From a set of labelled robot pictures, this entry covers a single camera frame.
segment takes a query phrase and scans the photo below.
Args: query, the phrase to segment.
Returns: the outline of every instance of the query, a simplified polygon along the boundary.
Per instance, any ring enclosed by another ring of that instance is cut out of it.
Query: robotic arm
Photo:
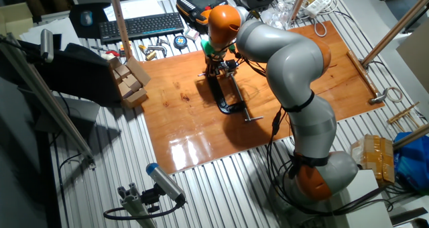
[[[247,16],[231,8],[218,6],[209,15],[210,43],[214,43],[215,49],[224,50],[231,44],[231,30],[238,30],[238,52],[248,60],[267,63],[269,87],[289,113],[296,142],[290,177],[283,180],[286,192],[300,204],[330,198],[351,183],[358,168],[347,153],[330,152],[336,133],[335,114],[329,103],[310,88],[310,83],[329,67],[329,47],[254,19],[245,22]],[[238,28],[237,12],[242,23]],[[217,15],[223,16],[222,23],[216,21]],[[228,38],[223,43],[216,41],[221,36]]]

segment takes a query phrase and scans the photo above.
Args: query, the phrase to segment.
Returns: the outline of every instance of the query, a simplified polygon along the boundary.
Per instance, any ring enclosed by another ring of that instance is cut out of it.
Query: black cable tie
[[[288,113],[301,112],[305,107],[307,107],[313,101],[313,99],[314,99],[314,91],[311,90],[310,98],[306,102],[304,102],[304,104],[299,105],[299,106],[296,105],[296,106],[293,106],[291,108],[285,108],[285,107],[283,107],[283,110],[285,112],[288,112]]]

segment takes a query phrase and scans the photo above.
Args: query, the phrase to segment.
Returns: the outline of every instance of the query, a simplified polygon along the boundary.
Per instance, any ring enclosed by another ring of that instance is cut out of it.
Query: metal rod
[[[405,27],[405,25],[426,5],[429,0],[418,0],[417,3],[398,21],[397,24],[387,33],[384,38],[370,51],[363,59],[362,65],[367,66],[393,38]]]
[[[291,10],[292,14],[289,15],[286,23],[290,23],[292,20],[295,20],[295,17],[298,14],[303,1],[304,0],[295,0],[294,6],[292,7],[292,10]]]
[[[235,81],[234,75],[232,74],[232,75],[230,75],[230,77],[231,77],[231,80],[233,80],[234,87],[235,87],[235,90],[238,93],[240,101],[244,101],[243,96],[241,95],[241,92],[240,92],[240,89],[239,89],[239,85],[237,84],[237,81]],[[263,117],[251,118],[250,114],[249,114],[249,110],[247,110],[247,107],[244,107],[243,110],[244,110],[244,114],[246,116],[245,121],[254,121],[254,120],[258,120],[258,119],[262,119],[263,118]]]
[[[12,34],[8,34],[7,40],[19,45],[18,41]],[[93,159],[93,153],[85,142],[73,122],[61,108],[61,105],[52,95],[47,84],[40,76],[33,64],[28,64],[23,52],[15,47],[1,43],[0,50],[18,74],[24,79],[25,83],[36,94],[42,105],[48,110],[49,114],[54,118],[55,122],[60,126],[62,131],[67,135],[78,150],[87,158]]]
[[[125,20],[123,19],[123,14],[122,14],[121,1],[120,0],[111,0],[111,1],[112,1],[113,10],[116,16],[116,22],[119,28],[119,34],[121,35],[123,50],[125,52],[125,56],[127,57],[127,60],[129,60],[130,57],[132,57],[133,53],[131,52],[131,47],[129,45],[127,27],[125,26]]]
[[[429,123],[417,128],[415,131],[413,131],[409,135],[403,137],[399,141],[394,142],[393,143],[393,150],[398,150],[398,149],[404,147],[405,145],[407,145],[413,141],[416,141],[417,139],[423,137],[424,135],[426,135],[428,133],[429,133]]]

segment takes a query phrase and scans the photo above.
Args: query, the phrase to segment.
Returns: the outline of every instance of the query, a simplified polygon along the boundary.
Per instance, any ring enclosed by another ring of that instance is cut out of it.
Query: metal slotted table
[[[177,12],[176,0],[158,0],[158,3],[166,13]],[[337,11],[351,16],[341,0]],[[67,16],[68,13],[45,16],[39,24]],[[348,17],[331,13],[318,17],[318,20],[331,20],[349,49],[353,50],[358,58],[363,58],[371,50],[359,26]],[[308,24],[311,23],[306,21],[299,23],[298,26]],[[174,37],[175,35],[170,34],[161,38],[172,44]],[[145,38],[132,41],[133,55],[142,61],[144,56],[139,51],[138,45],[155,45],[156,40],[157,38]],[[87,48],[102,46],[100,40],[80,39],[80,41]],[[118,50],[119,46],[120,43],[102,47]],[[183,50],[171,45],[166,57],[197,50],[202,50],[200,38],[195,42],[189,41],[188,47]],[[157,57],[163,58],[160,51]],[[395,86],[404,92],[397,78],[387,67],[370,64],[369,75],[379,90]],[[386,120],[412,105],[411,98],[405,92],[404,95],[401,103],[386,101],[385,107],[339,121],[332,151],[342,150],[349,153],[350,145],[366,133],[394,139],[400,130],[388,126]],[[414,111],[411,114],[419,124],[423,124]],[[416,128],[411,121],[405,119],[401,119],[400,124],[406,131]],[[101,107],[88,143],[93,149],[96,168],[94,170],[88,168],[81,157],[64,165],[61,177],[64,183],[65,203],[62,199],[58,173],[54,172],[62,226],[139,227],[135,221],[107,220],[103,217],[103,212],[121,206],[117,187],[134,182],[138,189],[143,191],[154,185],[152,179],[145,173],[145,167],[156,162],[156,158],[141,108],[130,110]],[[273,154],[276,168],[288,161],[286,148],[294,149],[290,137],[275,142]],[[52,165],[56,168],[65,159],[78,153],[63,135],[54,142],[50,150]],[[265,147],[261,146],[173,174],[172,178],[184,189],[188,204],[184,209],[154,219],[157,226],[279,227],[280,221],[273,214],[273,205],[267,199],[269,180],[265,169],[265,157]],[[161,211],[167,211],[173,206],[168,197],[161,198]]]

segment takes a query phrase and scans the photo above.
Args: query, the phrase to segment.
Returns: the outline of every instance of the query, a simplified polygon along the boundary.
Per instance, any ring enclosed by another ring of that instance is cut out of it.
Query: black bracket
[[[223,95],[221,85],[217,79],[217,76],[207,76],[208,85],[213,94],[213,97],[216,101],[217,107],[224,114],[233,114],[242,112],[246,107],[246,103],[244,101],[239,101],[232,105],[228,105],[225,100],[225,96]]]

